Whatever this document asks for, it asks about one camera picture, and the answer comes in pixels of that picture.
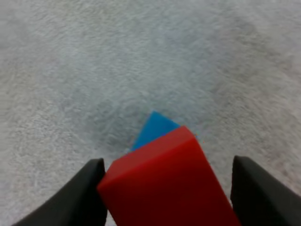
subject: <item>block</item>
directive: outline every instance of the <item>block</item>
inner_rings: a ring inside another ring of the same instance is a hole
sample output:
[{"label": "block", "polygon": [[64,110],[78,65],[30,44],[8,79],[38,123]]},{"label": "block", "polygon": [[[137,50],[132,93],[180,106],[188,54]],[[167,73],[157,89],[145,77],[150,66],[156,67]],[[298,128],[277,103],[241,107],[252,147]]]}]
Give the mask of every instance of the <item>block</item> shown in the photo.
[{"label": "block", "polygon": [[240,225],[186,127],[114,161],[97,190],[118,226]]},{"label": "block", "polygon": [[143,126],[133,147],[131,148],[131,151],[134,151],[179,127],[180,125],[173,122],[169,118],[161,115],[158,112],[152,112]]}]

